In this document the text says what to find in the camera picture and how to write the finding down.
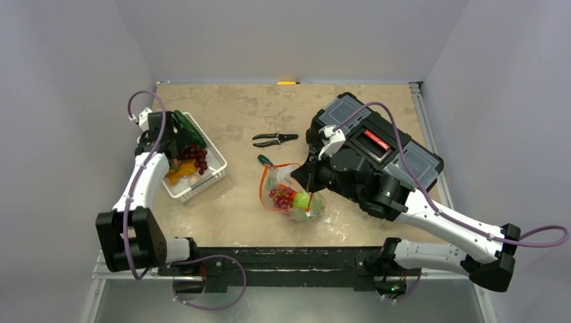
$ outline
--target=white bracket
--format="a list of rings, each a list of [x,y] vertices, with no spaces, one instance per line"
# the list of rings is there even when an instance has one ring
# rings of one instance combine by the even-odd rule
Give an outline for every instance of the white bracket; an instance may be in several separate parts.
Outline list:
[[[345,135],[341,129],[333,132],[335,126],[325,126],[319,132],[323,133],[325,139],[323,139],[323,143],[325,146],[321,148],[319,152],[318,159],[321,160],[323,155],[328,155],[329,157],[333,156],[334,153],[337,153],[341,146],[345,143]]]
[[[148,116],[149,113],[151,112],[153,112],[153,110],[147,107],[143,111],[141,111],[141,113],[139,113],[139,128],[141,128],[142,131],[149,130]]]

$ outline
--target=pliers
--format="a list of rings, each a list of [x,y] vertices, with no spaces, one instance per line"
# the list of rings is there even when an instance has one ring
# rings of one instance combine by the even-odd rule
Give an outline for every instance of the pliers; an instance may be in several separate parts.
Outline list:
[[[281,145],[284,141],[294,140],[297,139],[299,136],[295,134],[291,135],[282,135],[281,133],[261,133],[259,135],[255,135],[252,140],[256,139],[264,139],[264,138],[277,138],[276,140],[265,141],[263,143],[253,143],[254,147],[268,147],[271,145]]]

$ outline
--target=plastic basket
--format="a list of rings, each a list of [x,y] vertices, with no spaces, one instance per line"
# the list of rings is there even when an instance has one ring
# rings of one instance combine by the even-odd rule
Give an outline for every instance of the plastic basket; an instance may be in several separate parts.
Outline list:
[[[202,175],[202,178],[190,185],[186,178],[181,178],[178,183],[171,186],[168,179],[164,178],[162,184],[170,197],[176,199],[180,203],[184,203],[190,200],[196,194],[202,192],[212,184],[221,180],[226,175],[226,166],[228,165],[226,159],[222,157],[222,154],[216,146],[212,143],[210,138],[204,133],[202,128],[198,125],[196,120],[188,112],[183,112],[186,118],[195,126],[195,128],[200,132],[201,136],[206,141],[206,150],[208,154],[206,155],[206,162],[208,163],[208,170]]]

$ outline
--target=white wall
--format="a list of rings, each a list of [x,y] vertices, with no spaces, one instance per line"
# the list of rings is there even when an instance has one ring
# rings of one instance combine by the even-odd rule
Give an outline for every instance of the white wall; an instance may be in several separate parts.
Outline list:
[[[424,79],[468,0],[116,0],[161,80]]]
[[[571,2],[470,1],[424,86],[458,210],[571,226]],[[545,234],[536,241],[559,238]],[[501,322],[568,322],[571,244],[519,248]]]
[[[153,79],[112,0],[0,1],[0,75],[0,322],[78,322]]]

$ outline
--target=tabletop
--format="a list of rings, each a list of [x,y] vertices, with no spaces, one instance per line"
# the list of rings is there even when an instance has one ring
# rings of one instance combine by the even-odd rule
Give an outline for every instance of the tabletop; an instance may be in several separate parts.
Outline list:
[[[157,94],[168,110],[189,112],[228,161],[226,177],[185,204],[160,189],[153,208],[165,236],[193,237],[198,246],[381,246],[385,238],[441,242],[415,227],[373,218],[335,193],[321,191],[325,214],[298,223],[264,209],[259,184],[264,167],[303,164],[305,132],[313,116],[343,92],[362,102],[381,101],[397,126],[424,143],[408,85],[199,85],[162,84]],[[155,101],[153,109],[157,110]],[[387,117],[382,108],[372,107]],[[252,146],[259,133],[297,133],[300,138],[266,148]],[[439,201],[438,192],[430,192]]]

